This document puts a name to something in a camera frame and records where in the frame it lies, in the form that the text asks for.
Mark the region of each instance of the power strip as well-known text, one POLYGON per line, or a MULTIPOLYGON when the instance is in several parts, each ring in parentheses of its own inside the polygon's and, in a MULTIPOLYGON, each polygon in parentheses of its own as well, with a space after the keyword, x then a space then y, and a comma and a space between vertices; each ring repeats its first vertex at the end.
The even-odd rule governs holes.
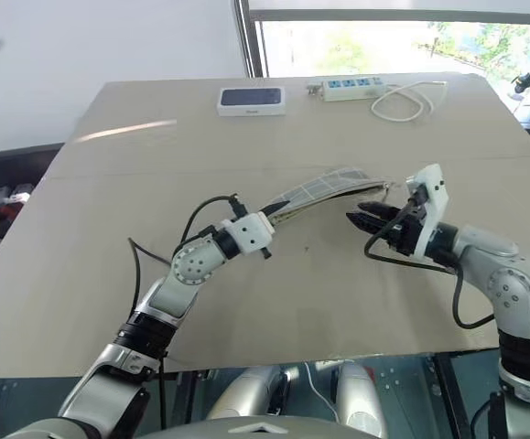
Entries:
POLYGON ((378 76, 354 76, 348 79, 326 78, 321 81, 321 95, 326 102, 380 98, 387 92, 378 76))

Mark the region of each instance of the table surface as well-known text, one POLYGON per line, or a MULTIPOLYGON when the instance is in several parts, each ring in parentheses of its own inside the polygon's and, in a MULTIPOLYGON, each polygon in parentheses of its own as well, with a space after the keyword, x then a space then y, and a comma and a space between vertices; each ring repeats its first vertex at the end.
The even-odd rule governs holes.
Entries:
MULTIPOLYGON (((218 194, 239 192, 257 209, 329 169, 357 166, 403 183, 437 162, 447 222, 494 230, 530 252, 530 137, 486 81, 455 73, 388 80, 449 87, 428 118, 389 123, 368 101, 307 96, 307 79, 107 84, 0 246, 0 377, 82 374, 132 301, 126 238, 170 255, 191 211, 218 194), (285 116, 217 115, 220 87, 257 85, 286 87, 285 116)), ((398 186, 388 202, 405 199, 398 186)), ((282 224, 266 262, 254 254, 223 266, 176 334, 168 369, 496 346, 494 324, 455 326, 452 276, 363 257, 368 235, 344 215, 355 203, 332 200, 282 224)), ((210 207, 196 227, 229 216, 210 207)), ((164 267, 142 258, 144 292, 164 267)), ((463 318, 490 311, 465 286, 463 318)))

